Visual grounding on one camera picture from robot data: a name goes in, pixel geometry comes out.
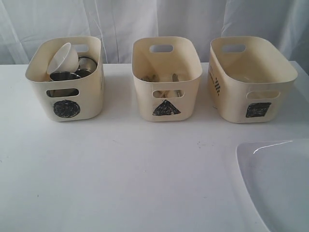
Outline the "small steel cup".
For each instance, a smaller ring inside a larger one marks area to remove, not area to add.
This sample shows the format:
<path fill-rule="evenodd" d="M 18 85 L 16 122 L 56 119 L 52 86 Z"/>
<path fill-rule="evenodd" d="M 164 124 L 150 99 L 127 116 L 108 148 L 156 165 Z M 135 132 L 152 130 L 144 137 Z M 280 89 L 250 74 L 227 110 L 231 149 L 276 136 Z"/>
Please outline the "small steel cup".
<path fill-rule="evenodd" d="M 89 57 L 79 57 L 79 67 L 76 74 L 81 78 L 91 75 L 97 68 L 97 63 Z"/>

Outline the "large steel cup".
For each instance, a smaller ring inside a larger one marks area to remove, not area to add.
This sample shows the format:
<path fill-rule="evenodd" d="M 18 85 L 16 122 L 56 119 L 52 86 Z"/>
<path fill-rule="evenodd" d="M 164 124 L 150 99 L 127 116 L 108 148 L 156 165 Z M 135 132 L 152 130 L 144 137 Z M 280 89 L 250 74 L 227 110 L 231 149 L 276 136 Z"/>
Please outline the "large steel cup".
<path fill-rule="evenodd" d="M 79 76 L 76 73 L 72 72 L 53 72 L 50 74 L 50 79 L 52 81 L 67 81 L 67 80 L 76 80 L 80 79 L 81 76 Z M 69 88 L 69 89 L 55 89 L 55 90 L 48 90 L 47 95 L 52 98 L 56 97 L 69 97 L 69 96 L 77 96 L 79 94 L 79 90 L 75 88 Z"/>

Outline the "white plastic bowl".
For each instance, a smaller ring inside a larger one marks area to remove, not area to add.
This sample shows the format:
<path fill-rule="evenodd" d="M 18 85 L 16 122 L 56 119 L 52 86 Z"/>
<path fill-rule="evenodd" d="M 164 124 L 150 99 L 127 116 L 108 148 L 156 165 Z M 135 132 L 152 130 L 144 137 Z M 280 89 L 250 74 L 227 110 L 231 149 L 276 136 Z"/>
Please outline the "white plastic bowl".
<path fill-rule="evenodd" d="M 78 53 L 71 43 L 61 46 L 49 62 L 46 73 L 75 72 L 79 67 Z"/>

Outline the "white rectangular plate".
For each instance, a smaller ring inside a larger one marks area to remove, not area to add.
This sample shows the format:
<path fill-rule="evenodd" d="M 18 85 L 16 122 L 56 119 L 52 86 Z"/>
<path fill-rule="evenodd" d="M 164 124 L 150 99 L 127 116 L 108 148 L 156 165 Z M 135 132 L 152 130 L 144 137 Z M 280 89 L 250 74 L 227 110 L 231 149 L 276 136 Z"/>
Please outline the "white rectangular plate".
<path fill-rule="evenodd" d="M 242 181 L 271 232 L 309 230 L 309 141 L 242 143 L 236 149 Z"/>

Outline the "dark wooden chopstick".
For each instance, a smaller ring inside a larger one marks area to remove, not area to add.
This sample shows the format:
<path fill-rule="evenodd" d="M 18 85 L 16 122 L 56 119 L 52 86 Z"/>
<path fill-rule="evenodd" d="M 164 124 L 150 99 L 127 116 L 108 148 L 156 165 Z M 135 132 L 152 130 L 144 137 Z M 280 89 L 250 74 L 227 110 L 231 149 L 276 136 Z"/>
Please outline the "dark wooden chopstick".
<path fill-rule="evenodd" d="M 174 97 L 174 91 L 171 90 L 156 90 L 153 92 L 155 98 L 172 98 Z"/>

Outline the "steel spoon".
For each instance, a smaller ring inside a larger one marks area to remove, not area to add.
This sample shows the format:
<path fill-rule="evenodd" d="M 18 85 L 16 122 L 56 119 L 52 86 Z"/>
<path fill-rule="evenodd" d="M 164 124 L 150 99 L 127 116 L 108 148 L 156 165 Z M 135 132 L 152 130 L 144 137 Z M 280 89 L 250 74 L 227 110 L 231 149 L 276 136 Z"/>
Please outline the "steel spoon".
<path fill-rule="evenodd" d="M 141 80 L 146 82 L 158 82 L 157 76 L 155 74 L 150 76 L 144 76 L 143 78 L 141 78 Z"/>

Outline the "steel knife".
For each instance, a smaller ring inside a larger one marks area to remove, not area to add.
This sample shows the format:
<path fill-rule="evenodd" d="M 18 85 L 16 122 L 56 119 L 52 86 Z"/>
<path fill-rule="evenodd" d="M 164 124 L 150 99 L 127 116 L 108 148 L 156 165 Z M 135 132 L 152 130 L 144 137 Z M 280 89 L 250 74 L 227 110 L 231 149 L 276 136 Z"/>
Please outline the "steel knife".
<path fill-rule="evenodd" d="M 173 82 L 179 82 L 179 78 L 178 78 L 178 75 L 177 75 L 177 74 L 174 73 L 174 74 L 172 75 L 172 81 L 173 81 Z"/>

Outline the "cream bin with triangle mark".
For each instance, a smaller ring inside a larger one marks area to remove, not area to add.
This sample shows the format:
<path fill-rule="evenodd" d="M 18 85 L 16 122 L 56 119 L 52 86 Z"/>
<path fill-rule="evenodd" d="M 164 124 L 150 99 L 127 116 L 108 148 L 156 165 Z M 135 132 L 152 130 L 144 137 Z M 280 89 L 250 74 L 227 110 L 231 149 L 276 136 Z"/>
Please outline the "cream bin with triangle mark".
<path fill-rule="evenodd" d="M 140 115 L 152 122 L 180 121 L 189 118 L 194 110 L 199 82 L 203 73 L 193 43 L 183 37 L 151 37 L 134 42 L 132 75 Z M 172 81 L 177 74 L 179 82 Z M 155 74 L 158 82 L 141 78 Z M 174 91 L 172 98 L 155 98 L 156 90 Z M 175 90 L 182 90 L 177 97 Z"/>

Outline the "cream bin with circle mark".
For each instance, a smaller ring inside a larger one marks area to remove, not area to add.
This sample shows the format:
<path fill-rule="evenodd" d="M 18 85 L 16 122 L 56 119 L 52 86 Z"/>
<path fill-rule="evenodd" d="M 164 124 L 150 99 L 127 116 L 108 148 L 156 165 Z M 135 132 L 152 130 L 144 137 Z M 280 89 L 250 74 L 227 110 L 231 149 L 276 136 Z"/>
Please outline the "cream bin with circle mark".
<path fill-rule="evenodd" d="M 85 44 L 88 50 L 82 57 L 92 58 L 96 70 L 83 78 L 51 81 L 47 67 L 56 51 L 65 43 Z M 52 121 L 72 121 L 97 116 L 103 107 L 104 72 L 101 58 L 101 40 L 93 36 L 62 37 L 39 46 L 25 73 L 45 114 Z"/>

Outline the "white backdrop curtain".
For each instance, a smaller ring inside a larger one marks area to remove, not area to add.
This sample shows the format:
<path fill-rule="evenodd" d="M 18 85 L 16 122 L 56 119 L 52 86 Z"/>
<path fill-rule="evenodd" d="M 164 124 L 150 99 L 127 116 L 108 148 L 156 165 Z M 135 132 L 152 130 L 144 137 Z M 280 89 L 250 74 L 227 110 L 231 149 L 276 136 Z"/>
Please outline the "white backdrop curtain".
<path fill-rule="evenodd" d="M 257 36 L 309 69 L 306 0 L 3 0 L 0 62 L 27 64 L 47 40 L 94 36 L 105 63 L 129 63 L 141 38 L 180 36 L 202 62 L 218 37 Z"/>

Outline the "cream bin with square mark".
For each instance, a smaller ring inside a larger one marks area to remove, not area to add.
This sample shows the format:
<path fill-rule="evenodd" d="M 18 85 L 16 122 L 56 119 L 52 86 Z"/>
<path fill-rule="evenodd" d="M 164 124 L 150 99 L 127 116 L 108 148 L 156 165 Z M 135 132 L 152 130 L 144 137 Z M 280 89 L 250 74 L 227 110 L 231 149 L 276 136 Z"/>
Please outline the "cream bin with square mark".
<path fill-rule="evenodd" d="M 269 41 L 254 36 L 211 41 L 209 92 L 219 115 L 232 123 L 273 120 L 298 73 Z"/>

